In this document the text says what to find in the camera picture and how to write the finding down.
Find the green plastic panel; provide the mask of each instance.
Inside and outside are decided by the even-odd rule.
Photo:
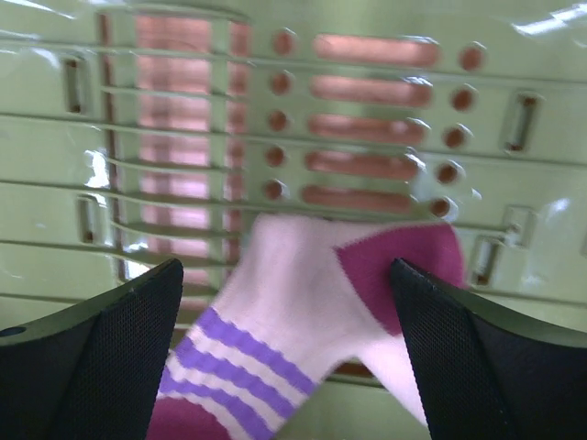
[[[227,242],[246,243],[259,212],[391,222],[434,217],[433,203],[446,200],[449,209],[440,216],[460,236],[472,290],[587,331],[585,11],[562,0],[0,3],[0,327],[83,301],[176,254],[189,272],[177,340],[233,267]],[[206,20],[210,47],[197,50],[186,41],[147,47],[137,17]],[[249,30],[239,54],[230,49],[235,23]],[[283,30],[293,42],[285,56],[272,44]],[[439,56],[426,69],[324,60],[315,51],[321,34],[431,44]],[[460,65],[467,48],[483,56],[477,70]],[[172,60],[203,62],[208,87],[146,90],[138,79],[144,58],[170,60],[170,71]],[[247,71],[244,95],[229,92],[236,65]],[[290,80],[284,94],[270,87],[280,72]],[[417,107],[321,99],[311,93],[320,75],[419,84],[431,99]],[[472,96],[467,111],[452,104],[463,89]],[[520,97],[536,111],[530,115]],[[205,128],[146,123],[145,103],[162,99],[197,101],[186,106],[186,120],[203,106]],[[246,129],[229,130],[238,105],[247,108]],[[275,110],[287,117],[281,131],[268,122]],[[316,114],[411,121],[425,134],[417,145],[320,137],[308,125]],[[446,135],[455,127],[463,145],[449,148]],[[206,163],[146,161],[146,139],[206,144]],[[520,148],[508,149],[516,141]],[[240,170],[227,162],[234,145],[244,147]],[[283,152],[281,166],[266,160],[274,148]],[[309,170],[306,155],[325,150],[409,158],[418,173],[404,181]],[[457,171],[449,184],[437,174],[447,165]],[[173,191],[172,184],[154,193],[145,181],[160,176],[205,181],[205,195]],[[245,190],[239,200],[227,197],[235,177]],[[277,200],[264,191],[268,182],[281,185]],[[411,205],[402,214],[315,205],[303,197],[311,185],[404,195]],[[146,220],[145,213],[161,210],[199,210],[206,221],[196,227],[195,220],[181,226]],[[227,212],[240,213],[242,236],[227,231]],[[205,252],[158,245],[162,240],[197,242]],[[328,383],[280,438],[375,440],[390,438],[390,430],[397,438],[426,438],[403,411],[377,388]]]

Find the striped sock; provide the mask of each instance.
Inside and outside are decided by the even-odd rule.
[[[272,438],[339,363],[393,331],[373,309],[389,303],[357,294],[333,248],[371,236],[403,242],[412,229],[430,258],[460,255],[446,225],[397,228],[260,216],[245,258],[170,355],[148,439]],[[400,248],[390,253],[385,257],[403,256]],[[453,261],[447,268],[455,269],[444,277],[449,281],[461,275],[460,260]],[[388,268],[379,275],[384,278]]]

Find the laundry basket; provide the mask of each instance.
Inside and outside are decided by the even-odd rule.
[[[0,4],[0,327],[168,256],[179,340],[259,212],[457,231],[474,292],[587,331],[587,6]],[[357,363],[280,438],[427,438]]]

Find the round hole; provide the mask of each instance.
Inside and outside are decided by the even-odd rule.
[[[460,53],[460,67],[467,72],[476,71],[481,68],[484,55],[483,48],[480,45],[471,45]]]
[[[430,213],[436,217],[444,217],[450,211],[450,202],[447,199],[436,199],[430,204]]]
[[[453,183],[459,177],[459,170],[452,163],[440,165],[437,169],[437,179],[440,183]]]
[[[444,134],[444,144],[450,149],[457,149],[465,143],[466,134],[462,128],[455,126]]]
[[[271,91],[274,94],[287,94],[292,87],[292,79],[289,73],[282,71],[271,77]]]
[[[273,131],[282,131],[287,127],[287,115],[281,110],[273,110],[269,114],[269,127]]]
[[[460,89],[452,95],[452,107],[459,112],[466,112],[471,108],[474,101],[473,90],[470,88]]]
[[[265,159],[270,167],[280,167],[285,162],[285,153],[279,147],[271,147],[265,152]]]
[[[265,196],[270,200],[278,200],[283,195],[283,185],[279,181],[268,181],[263,188]]]
[[[0,337],[20,335],[21,333],[24,333],[25,330],[27,330],[26,327],[8,327],[4,330],[0,330]]]
[[[294,51],[294,34],[287,30],[280,30],[273,36],[273,50],[278,55],[289,55]]]

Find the rectangular slot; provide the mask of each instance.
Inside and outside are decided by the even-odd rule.
[[[250,25],[231,22],[228,32],[230,34],[230,54],[235,57],[249,56],[250,37],[252,34]]]
[[[65,107],[68,113],[85,113],[83,93],[83,62],[77,58],[63,61]]]
[[[393,39],[354,35],[318,35],[314,40],[318,58],[332,61],[430,67],[438,59],[438,45],[425,38]]]
[[[310,92],[316,98],[332,101],[402,107],[424,107],[432,99],[432,87],[429,85],[331,75],[312,78]]]
[[[532,93],[518,93],[509,113],[509,129],[505,134],[505,149],[508,152],[521,153],[528,149],[528,140],[537,116],[539,99]]]
[[[135,17],[141,48],[206,53],[212,45],[212,26],[207,20],[185,16]]]
[[[208,272],[205,269],[187,269],[183,274],[184,284],[209,284]]]
[[[403,157],[353,154],[342,151],[312,151],[305,155],[305,166],[311,171],[410,181],[418,173],[413,160]]]
[[[397,145],[419,145],[425,126],[409,119],[390,120],[346,115],[311,115],[308,130],[322,138],[345,138]]]
[[[140,56],[138,88],[187,94],[210,94],[210,62]]]
[[[89,195],[78,199],[80,239],[89,245],[99,241],[98,236],[98,202]]]
[[[307,204],[389,214],[409,214],[412,210],[412,199],[396,192],[360,191],[310,185],[303,188],[302,200]]]
[[[170,130],[208,131],[210,102],[204,98],[141,95],[140,124]]]
[[[471,259],[471,285],[488,287],[495,276],[502,243],[490,237],[478,240]]]

